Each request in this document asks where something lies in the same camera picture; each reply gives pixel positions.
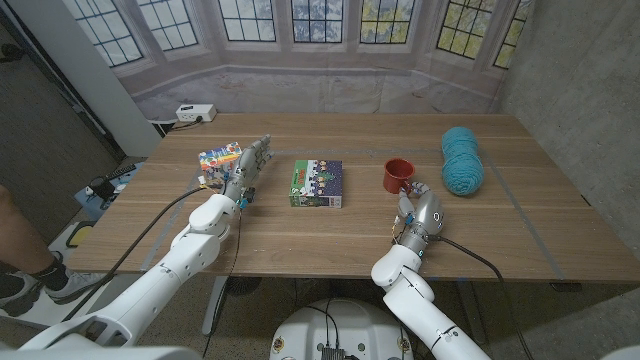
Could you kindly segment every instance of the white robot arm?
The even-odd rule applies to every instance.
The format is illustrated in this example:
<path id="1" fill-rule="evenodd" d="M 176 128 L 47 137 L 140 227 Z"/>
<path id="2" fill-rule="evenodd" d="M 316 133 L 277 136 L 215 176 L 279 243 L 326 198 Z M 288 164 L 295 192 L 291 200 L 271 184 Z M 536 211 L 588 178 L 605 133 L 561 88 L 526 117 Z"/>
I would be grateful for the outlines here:
<path id="1" fill-rule="evenodd" d="M 221 194 L 194 210 L 167 255 L 111 304 L 48 328 L 20 350 L 135 344 L 178 288 L 218 257 L 220 243 L 229 235 L 229 222 L 253 200 L 251 186 L 272 157 L 270 139 L 265 135 L 243 151 Z"/>
<path id="2" fill-rule="evenodd" d="M 438 197 L 424 184 L 417 210 L 400 192 L 398 212 L 406 217 L 405 230 L 391 250 L 373 266 L 371 277 L 387 294 L 389 309 L 429 347 L 436 359 L 489 359 L 489 357 L 434 304 L 433 290 L 417 274 L 427 246 L 427 236 L 442 228 L 444 212 Z"/>

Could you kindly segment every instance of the electrical outlet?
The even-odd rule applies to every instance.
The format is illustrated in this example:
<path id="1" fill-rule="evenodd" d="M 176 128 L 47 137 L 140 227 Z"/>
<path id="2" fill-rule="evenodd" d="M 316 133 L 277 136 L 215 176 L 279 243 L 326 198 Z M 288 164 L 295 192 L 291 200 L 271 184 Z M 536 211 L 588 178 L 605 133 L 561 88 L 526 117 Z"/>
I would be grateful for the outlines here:
<path id="1" fill-rule="evenodd" d="M 213 118 L 216 116 L 216 114 L 216 107 L 213 106 L 213 104 L 180 105 L 178 110 L 176 110 L 178 121 L 184 122 L 194 122 L 196 121 L 198 116 L 202 116 L 203 122 L 210 122 L 213 121 Z"/>

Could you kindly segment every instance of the yarn skein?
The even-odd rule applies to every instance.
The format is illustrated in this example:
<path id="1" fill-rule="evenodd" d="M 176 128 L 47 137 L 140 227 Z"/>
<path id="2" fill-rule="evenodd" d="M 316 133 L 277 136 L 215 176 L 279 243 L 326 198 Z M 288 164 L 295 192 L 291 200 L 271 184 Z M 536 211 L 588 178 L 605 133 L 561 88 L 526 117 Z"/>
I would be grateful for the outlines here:
<path id="1" fill-rule="evenodd" d="M 484 180 L 484 168 L 478 157 L 478 141 L 473 131 L 454 127 L 442 135 L 444 184 L 456 195 L 469 195 L 478 190 Z"/>

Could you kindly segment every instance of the orange mug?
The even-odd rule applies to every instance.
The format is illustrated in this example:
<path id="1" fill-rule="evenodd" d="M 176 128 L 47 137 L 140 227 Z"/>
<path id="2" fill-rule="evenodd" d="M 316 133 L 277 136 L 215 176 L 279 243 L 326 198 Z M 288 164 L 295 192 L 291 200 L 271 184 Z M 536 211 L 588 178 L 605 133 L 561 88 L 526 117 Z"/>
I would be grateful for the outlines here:
<path id="1" fill-rule="evenodd" d="M 392 193 L 398 194 L 400 188 L 403 188 L 406 192 L 411 191 L 411 183 L 409 178 L 413 176 L 416 169 L 413 164 L 405 159 L 390 159 L 384 164 L 384 180 L 382 186 Z"/>

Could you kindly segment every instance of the window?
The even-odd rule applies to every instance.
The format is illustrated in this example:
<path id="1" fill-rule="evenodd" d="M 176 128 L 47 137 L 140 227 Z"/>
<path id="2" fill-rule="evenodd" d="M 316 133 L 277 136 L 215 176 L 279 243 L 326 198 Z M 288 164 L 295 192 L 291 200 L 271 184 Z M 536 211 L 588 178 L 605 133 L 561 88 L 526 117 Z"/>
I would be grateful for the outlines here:
<path id="1" fill-rule="evenodd" d="M 364 0 L 360 42 L 405 44 L 414 0 Z"/>
<path id="2" fill-rule="evenodd" d="M 142 58 L 111 0 L 64 0 L 64 3 L 109 67 Z"/>
<path id="3" fill-rule="evenodd" d="M 271 0 L 219 0 L 229 41 L 276 41 Z"/>
<path id="4" fill-rule="evenodd" d="M 342 42 L 342 0 L 292 0 L 294 42 Z"/>
<path id="5" fill-rule="evenodd" d="M 138 0 L 138 5 L 162 51 L 198 43 L 182 0 Z"/>
<path id="6" fill-rule="evenodd" d="M 531 0 L 520 0 L 518 9 L 513 16 L 513 20 L 511 20 L 509 31 L 507 31 L 507 35 L 505 35 L 502 46 L 500 47 L 500 52 L 498 53 L 498 57 L 494 63 L 495 66 L 503 69 L 509 68 L 509 65 L 511 64 L 511 57 L 516 50 L 518 38 L 520 37 L 524 23 L 527 20 L 530 4 Z"/>
<path id="7" fill-rule="evenodd" d="M 438 49 L 475 59 L 489 26 L 495 0 L 451 0 Z"/>

